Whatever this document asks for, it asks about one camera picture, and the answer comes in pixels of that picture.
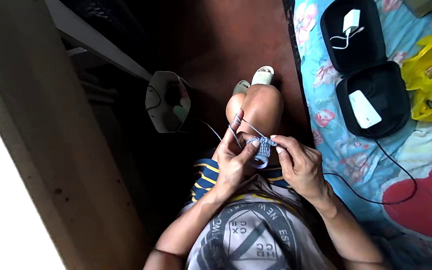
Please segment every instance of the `leg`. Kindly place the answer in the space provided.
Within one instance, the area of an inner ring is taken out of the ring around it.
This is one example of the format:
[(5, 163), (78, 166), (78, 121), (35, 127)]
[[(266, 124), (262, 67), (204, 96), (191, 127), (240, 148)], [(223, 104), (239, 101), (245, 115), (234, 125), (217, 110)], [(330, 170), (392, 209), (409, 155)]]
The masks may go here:
[[(246, 94), (240, 93), (231, 97), (226, 106), (226, 118), (233, 121), (234, 114), (244, 110), (244, 120), (253, 125), (265, 136), (277, 132), (283, 114), (283, 97), (272, 85), (255, 84), (248, 88)], [(241, 123), (237, 131), (259, 136), (247, 123)]]

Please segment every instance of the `wooden floor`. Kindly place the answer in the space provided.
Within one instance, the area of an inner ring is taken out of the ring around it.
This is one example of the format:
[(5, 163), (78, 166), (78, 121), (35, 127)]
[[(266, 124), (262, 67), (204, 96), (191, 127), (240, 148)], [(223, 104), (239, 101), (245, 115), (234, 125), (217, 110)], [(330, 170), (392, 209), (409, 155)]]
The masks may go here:
[(224, 133), (234, 86), (271, 65), (285, 102), (280, 133), (313, 144), (281, 0), (162, 0), (158, 10), (158, 27), (149, 35), (161, 70), (196, 90), (190, 93), (192, 116)]

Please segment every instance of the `blue and yellow striped shorts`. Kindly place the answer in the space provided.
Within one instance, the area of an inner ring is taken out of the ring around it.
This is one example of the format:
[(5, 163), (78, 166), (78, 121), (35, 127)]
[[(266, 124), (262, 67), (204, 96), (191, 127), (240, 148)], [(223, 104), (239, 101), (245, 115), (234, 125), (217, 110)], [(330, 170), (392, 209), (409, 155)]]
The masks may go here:
[[(197, 177), (191, 189), (191, 201), (196, 202), (216, 184), (219, 175), (218, 163), (210, 158), (199, 159), (194, 163), (194, 174)], [(270, 184), (287, 188), (290, 184), (283, 178), (281, 166), (268, 165), (264, 169), (257, 169), (256, 173), (266, 178)]]

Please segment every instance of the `forearm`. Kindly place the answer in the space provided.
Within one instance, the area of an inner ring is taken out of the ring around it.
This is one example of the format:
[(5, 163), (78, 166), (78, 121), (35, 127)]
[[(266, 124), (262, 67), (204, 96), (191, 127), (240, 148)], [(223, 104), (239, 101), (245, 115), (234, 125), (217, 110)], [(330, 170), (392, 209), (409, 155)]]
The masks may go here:
[(323, 199), (311, 203), (324, 220), (339, 255), (349, 261), (347, 266), (358, 269), (382, 267), (384, 258), (381, 252), (339, 201), (332, 188), (328, 188), (327, 195)]
[(173, 221), (149, 255), (145, 270), (182, 269), (183, 261), (211, 217), (227, 200), (214, 188), (199, 199), (186, 213)]
[(159, 237), (156, 249), (178, 256), (187, 255), (201, 231), (226, 200), (227, 198), (221, 197), (216, 190), (210, 190), (171, 223)]

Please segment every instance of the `hand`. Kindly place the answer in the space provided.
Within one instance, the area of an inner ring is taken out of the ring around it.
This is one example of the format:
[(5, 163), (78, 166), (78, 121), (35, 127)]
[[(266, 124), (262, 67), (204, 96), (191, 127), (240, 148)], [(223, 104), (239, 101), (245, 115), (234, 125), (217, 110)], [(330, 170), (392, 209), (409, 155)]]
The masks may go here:
[(271, 139), (282, 146), (276, 151), (286, 182), (310, 203), (326, 199), (332, 187), (323, 177), (321, 153), (292, 137), (272, 135)]
[[(243, 119), (244, 111), (241, 109), (237, 115)], [(231, 127), (237, 130), (239, 125), (232, 122)], [(237, 140), (241, 146), (246, 145), (246, 140), (250, 138), (254, 136), (244, 132), (237, 133)], [(215, 190), (218, 197), (227, 200), (236, 191), (243, 179), (244, 166), (256, 155), (259, 144), (259, 141), (252, 141), (241, 150), (231, 130), (229, 128), (226, 130), (223, 140), (216, 149), (219, 176), (212, 190)]]

